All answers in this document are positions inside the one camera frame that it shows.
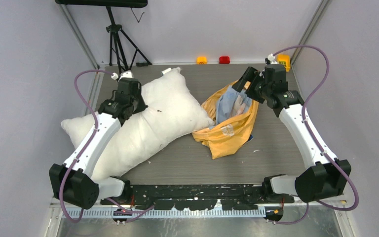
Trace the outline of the orange pillowcase with white print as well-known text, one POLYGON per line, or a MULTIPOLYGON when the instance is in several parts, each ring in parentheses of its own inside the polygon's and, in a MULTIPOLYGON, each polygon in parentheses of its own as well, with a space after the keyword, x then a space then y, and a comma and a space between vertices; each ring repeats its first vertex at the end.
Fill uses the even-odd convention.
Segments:
POLYGON ((252 139, 259 103, 247 97, 247 83, 237 92, 231 82, 202 103, 213 124, 192 133, 196 142, 209 148, 212 159, 234 155, 252 139))

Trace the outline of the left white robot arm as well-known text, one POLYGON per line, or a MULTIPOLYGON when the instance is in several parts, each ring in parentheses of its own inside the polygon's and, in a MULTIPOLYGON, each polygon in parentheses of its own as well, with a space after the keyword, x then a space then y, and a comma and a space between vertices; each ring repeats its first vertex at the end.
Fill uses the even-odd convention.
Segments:
POLYGON ((114 99, 107 99, 100 105, 93 117, 93 126, 74 153, 62 165, 51 166, 51 186, 61 203, 90 209, 97 201, 106 198, 114 198, 119 204, 131 200, 132 192, 126 188, 129 182, 114 176, 100 180, 91 177, 111 138, 133 114, 147 107, 141 92, 142 85, 137 79, 119 79, 114 99))

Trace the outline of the white pillow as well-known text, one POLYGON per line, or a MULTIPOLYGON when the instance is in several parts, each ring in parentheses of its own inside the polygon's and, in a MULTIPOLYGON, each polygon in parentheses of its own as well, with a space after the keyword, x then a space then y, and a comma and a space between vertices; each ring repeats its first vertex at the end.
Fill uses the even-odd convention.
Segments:
POLYGON ((128 119, 98 159, 92 179, 122 176, 184 135, 214 122, 191 95, 176 67, 142 87, 147 108, 128 119))

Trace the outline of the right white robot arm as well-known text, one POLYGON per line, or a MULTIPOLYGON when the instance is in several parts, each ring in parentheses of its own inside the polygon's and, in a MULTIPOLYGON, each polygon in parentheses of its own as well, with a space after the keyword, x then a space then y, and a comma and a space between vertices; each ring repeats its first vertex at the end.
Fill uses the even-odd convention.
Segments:
POLYGON ((300 93, 289 90, 284 66, 269 64, 263 71, 249 66, 232 88, 237 92, 245 90, 249 98, 273 109, 303 158, 305 171, 299 176, 280 174, 264 179, 264 200, 276 202, 286 194, 311 202, 343 194, 347 184, 344 175, 351 173, 351 165, 345 159, 338 159, 318 134, 300 93))

